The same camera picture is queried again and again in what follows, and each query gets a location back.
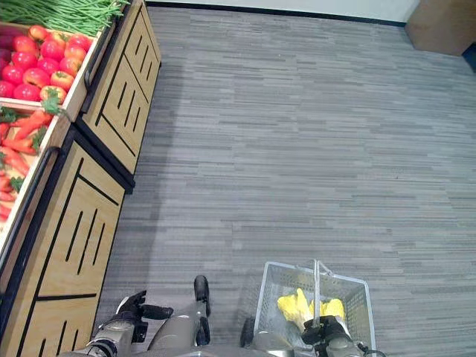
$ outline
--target yellow item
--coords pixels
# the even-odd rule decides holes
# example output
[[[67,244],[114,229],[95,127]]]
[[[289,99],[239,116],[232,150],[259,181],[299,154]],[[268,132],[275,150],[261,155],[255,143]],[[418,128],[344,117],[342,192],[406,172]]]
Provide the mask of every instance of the yellow item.
[[[309,305],[309,311],[314,315],[314,301],[311,301]],[[344,304],[339,299],[332,299],[328,303],[320,303],[319,306],[319,315],[320,316],[340,316],[345,320],[345,310]]]
[[[283,313],[284,318],[294,322],[301,332],[304,331],[304,323],[312,320],[313,317],[302,289],[297,289],[296,294],[277,299],[277,307]]]

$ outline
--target wire basket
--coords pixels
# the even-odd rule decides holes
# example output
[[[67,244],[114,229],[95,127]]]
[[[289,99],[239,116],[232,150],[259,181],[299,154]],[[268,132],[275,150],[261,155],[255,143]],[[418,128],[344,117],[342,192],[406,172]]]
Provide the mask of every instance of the wire basket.
[[[354,341],[362,341],[375,349],[372,308],[367,283],[352,277],[332,273],[324,264],[312,260],[311,268],[267,262],[261,283],[254,333],[275,332],[282,335],[294,347],[306,350],[300,331],[292,322],[286,321],[277,307],[277,299],[294,294],[302,288],[308,301],[326,302],[338,298],[344,303],[346,325]],[[319,322],[319,308],[314,309],[314,325]]]

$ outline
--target basket handle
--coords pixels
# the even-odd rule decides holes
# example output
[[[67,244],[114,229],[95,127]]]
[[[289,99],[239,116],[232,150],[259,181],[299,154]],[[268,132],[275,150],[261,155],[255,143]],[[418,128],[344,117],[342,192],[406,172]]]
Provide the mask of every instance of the basket handle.
[[[320,260],[311,259],[308,260],[305,265],[308,266],[312,264],[312,271],[314,273],[314,320],[312,321],[312,327],[319,326],[320,320],[320,307],[321,307],[321,268],[324,270],[324,273],[329,276],[334,275],[332,271],[327,268]]]

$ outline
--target white wall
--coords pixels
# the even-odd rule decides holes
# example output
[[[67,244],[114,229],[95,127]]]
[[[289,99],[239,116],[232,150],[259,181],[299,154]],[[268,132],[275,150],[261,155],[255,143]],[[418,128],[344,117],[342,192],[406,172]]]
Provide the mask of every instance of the white wall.
[[[419,0],[165,0],[192,4],[259,7],[276,10],[331,13],[406,22]]]

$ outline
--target gray carpet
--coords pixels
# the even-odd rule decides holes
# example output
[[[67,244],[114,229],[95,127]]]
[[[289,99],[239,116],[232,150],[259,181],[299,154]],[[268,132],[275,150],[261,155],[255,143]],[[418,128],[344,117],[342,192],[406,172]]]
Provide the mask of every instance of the gray carpet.
[[[264,263],[318,257],[369,283],[388,356],[476,356],[464,60],[414,50],[402,28],[149,14],[163,65],[97,322],[143,288],[184,306],[206,274],[213,342],[237,344]]]

